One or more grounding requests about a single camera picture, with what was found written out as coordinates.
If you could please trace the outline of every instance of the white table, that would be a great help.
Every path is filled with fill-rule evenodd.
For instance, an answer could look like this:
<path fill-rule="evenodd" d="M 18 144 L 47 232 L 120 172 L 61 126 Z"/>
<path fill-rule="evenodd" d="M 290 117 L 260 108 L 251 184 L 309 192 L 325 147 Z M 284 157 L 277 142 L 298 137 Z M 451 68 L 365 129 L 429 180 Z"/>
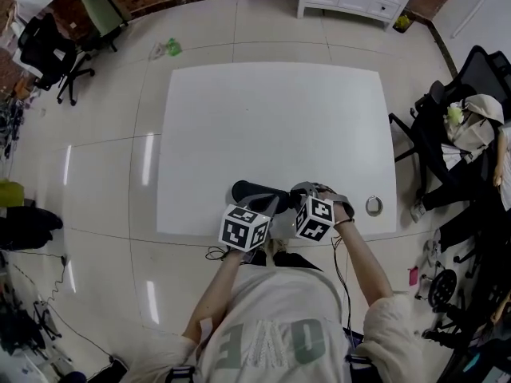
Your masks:
<path fill-rule="evenodd" d="M 327 184 L 348 196 L 363 235 L 394 232 L 394 152 L 378 73 L 279 62 L 174 71 L 157 230 L 216 237 L 238 180 L 283 190 Z M 366 213 L 372 195 L 383 202 L 377 217 Z M 294 218 L 276 216 L 272 236 L 293 237 Z"/>

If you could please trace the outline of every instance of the office chair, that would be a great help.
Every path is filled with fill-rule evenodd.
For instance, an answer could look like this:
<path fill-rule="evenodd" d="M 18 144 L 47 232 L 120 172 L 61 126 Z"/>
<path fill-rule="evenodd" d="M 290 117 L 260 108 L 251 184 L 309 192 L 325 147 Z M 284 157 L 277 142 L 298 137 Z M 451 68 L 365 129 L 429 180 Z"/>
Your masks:
<path fill-rule="evenodd" d="M 494 97 L 502 104 L 504 119 L 511 116 L 511 65 L 501 51 L 488 55 L 479 45 L 474 46 L 460 73 L 444 86 L 435 81 L 423 98 L 415 102 L 410 110 L 414 122 L 409 128 L 393 113 L 389 122 L 395 122 L 411 139 L 412 149 L 397 156 L 394 162 L 399 162 L 417 153 L 419 156 L 421 186 L 417 190 L 420 199 L 426 194 L 426 166 L 443 183 L 455 188 L 459 178 L 450 175 L 443 160 L 442 144 L 450 144 L 443 124 L 443 116 L 447 106 L 471 95 L 486 94 Z"/>
<path fill-rule="evenodd" d="M 18 47 L 22 51 L 22 62 L 37 68 L 43 75 L 35 83 L 38 88 L 48 91 L 53 84 L 65 78 L 57 95 L 59 104 L 62 103 L 61 95 L 67 88 L 71 105 L 74 106 L 77 103 L 73 99 L 74 80 L 86 73 L 91 77 L 95 74 L 91 68 L 80 69 L 85 61 L 91 59 L 88 54 L 75 65 L 77 47 L 74 41 L 64 38 L 58 32 L 51 14 L 46 14 L 42 20 L 32 18 L 18 40 Z"/>

